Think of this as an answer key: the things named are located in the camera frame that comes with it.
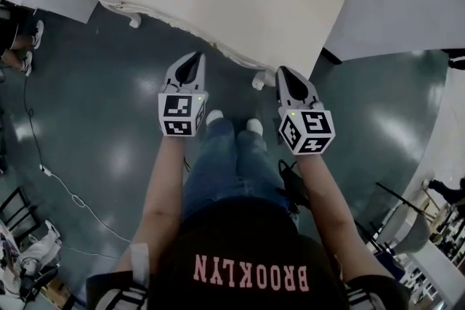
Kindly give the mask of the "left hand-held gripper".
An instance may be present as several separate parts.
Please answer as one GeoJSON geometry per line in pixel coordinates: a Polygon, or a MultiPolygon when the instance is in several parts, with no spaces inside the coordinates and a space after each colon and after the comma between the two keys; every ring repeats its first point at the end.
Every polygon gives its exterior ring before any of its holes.
{"type": "Polygon", "coordinates": [[[191,52],[180,57],[167,70],[165,85],[158,94],[158,119],[164,136],[192,137],[197,134],[206,113],[209,94],[203,90],[206,55],[191,52]]]}

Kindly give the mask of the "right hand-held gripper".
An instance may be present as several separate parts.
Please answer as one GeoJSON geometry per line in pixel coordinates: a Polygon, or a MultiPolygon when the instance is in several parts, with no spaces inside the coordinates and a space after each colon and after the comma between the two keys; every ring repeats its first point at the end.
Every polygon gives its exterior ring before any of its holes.
{"type": "Polygon", "coordinates": [[[278,68],[275,82],[281,117],[278,133],[283,142],[293,155],[323,154],[335,138],[335,128],[315,86],[286,66],[278,68]]]}

